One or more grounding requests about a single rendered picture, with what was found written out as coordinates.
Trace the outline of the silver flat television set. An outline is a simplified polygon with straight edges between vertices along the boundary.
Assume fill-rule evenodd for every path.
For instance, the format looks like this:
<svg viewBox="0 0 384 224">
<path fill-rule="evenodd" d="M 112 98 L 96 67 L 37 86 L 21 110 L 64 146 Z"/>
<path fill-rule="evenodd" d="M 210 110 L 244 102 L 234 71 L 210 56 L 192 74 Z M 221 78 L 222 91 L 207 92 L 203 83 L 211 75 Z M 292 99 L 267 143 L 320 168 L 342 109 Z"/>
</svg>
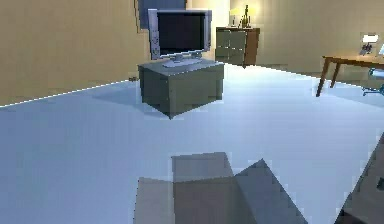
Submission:
<svg viewBox="0 0 384 224">
<path fill-rule="evenodd" d="M 163 66 L 197 64 L 211 47 L 211 10 L 149 9 L 152 60 L 168 58 Z"/>
</svg>

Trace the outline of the brown chest with grey drawers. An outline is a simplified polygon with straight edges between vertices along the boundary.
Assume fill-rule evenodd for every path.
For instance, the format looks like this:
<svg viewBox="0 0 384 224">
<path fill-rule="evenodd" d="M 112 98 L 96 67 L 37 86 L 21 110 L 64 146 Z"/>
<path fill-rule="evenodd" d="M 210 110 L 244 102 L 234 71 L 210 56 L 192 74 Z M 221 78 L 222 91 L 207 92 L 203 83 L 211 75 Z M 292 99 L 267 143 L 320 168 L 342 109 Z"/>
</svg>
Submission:
<svg viewBox="0 0 384 224">
<path fill-rule="evenodd" d="M 217 27 L 215 60 L 243 68 L 254 66 L 259 35 L 259 28 Z"/>
</svg>

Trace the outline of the dark green bottle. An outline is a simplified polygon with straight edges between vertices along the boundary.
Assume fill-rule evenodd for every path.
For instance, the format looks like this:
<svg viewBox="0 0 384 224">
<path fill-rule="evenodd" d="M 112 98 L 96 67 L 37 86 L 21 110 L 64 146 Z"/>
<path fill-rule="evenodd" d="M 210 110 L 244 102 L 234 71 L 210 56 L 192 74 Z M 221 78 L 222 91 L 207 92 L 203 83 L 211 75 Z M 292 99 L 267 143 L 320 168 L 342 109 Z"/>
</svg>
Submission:
<svg viewBox="0 0 384 224">
<path fill-rule="evenodd" d="M 250 25 L 249 25 L 250 16 L 248 15 L 248 12 L 249 12 L 249 6 L 245 5 L 244 15 L 242 17 L 242 22 L 241 22 L 242 28 L 249 28 L 250 27 Z"/>
</svg>

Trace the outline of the white desk lamp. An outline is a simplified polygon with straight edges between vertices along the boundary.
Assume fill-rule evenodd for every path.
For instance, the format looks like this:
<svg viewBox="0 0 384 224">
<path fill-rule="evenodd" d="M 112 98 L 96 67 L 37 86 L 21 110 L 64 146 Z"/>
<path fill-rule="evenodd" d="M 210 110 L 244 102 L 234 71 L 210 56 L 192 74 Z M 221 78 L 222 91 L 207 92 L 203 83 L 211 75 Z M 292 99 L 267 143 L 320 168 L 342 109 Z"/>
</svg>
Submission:
<svg viewBox="0 0 384 224">
<path fill-rule="evenodd" d="M 362 38 L 363 45 L 360 50 L 360 55 L 370 54 L 373 44 L 376 43 L 378 39 L 378 34 L 365 34 Z"/>
</svg>

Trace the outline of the brown wooden desk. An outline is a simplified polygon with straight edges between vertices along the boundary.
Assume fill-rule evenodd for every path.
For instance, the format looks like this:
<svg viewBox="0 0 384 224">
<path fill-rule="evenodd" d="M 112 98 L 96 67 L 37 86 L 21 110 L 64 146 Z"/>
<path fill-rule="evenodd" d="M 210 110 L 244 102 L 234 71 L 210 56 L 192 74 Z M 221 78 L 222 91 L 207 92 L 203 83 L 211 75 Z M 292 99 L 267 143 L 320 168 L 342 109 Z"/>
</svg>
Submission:
<svg viewBox="0 0 384 224">
<path fill-rule="evenodd" d="M 335 64 L 335 70 L 331 79 L 330 87 L 333 88 L 336 83 L 340 67 L 342 65 L 351 65 L 364 68 L 374 68 L 384 70 L 384 58 L 377 56 L 324 56 L 324 63 L 322 67 L 320 81 L 316 91 L 316 97 L 321 95 L 326 75 L 331 63 Z"/>
</svg>

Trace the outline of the open grey cardboard box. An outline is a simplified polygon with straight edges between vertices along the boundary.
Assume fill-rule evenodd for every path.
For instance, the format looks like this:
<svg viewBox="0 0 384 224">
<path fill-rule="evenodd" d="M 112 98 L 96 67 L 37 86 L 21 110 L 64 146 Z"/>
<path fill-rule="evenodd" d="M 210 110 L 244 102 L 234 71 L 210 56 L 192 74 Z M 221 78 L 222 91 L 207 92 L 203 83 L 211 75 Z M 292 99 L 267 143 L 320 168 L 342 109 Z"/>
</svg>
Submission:
<svg viewBox="0 0 384 224">
<path fill-rule="evenodd" d="M 308 224 L 265 160 L 235 174 L 224 152 L 173 156 L 138 180 L 133 224 Z"/>
</svg>

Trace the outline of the teal office chair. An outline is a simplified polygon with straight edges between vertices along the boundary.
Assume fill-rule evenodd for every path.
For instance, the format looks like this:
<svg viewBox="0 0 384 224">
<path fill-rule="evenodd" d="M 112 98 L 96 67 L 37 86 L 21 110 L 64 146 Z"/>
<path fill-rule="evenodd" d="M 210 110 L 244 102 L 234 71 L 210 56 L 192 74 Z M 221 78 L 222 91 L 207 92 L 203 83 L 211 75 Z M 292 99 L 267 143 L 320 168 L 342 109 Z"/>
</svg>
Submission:
<svg viewBox="0 0 384 224">
<path fill-rule="evenodd" d="M 384 69 L 371 68 L 368 76 L 370 83 L 362 88 L 363 95 L 380 94 L 384 96 Z"/>
</svg>

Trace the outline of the grey television stand cabinet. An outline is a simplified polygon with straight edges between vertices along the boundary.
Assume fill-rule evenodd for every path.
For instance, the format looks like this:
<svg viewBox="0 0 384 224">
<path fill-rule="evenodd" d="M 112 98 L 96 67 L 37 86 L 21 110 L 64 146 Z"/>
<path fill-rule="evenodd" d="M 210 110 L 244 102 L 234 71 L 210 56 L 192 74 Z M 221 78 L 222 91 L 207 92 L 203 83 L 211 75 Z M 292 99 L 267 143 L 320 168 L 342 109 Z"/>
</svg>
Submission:
<svg viewBox="0 0 384 224">
<path fill-rule="evenodd" d="M 174 116 L 221 100 L 224 63 L 200 63 L 167 68 L 164 62 L 138 66 L 142 102 L 172 119 Z"/>
</svg>

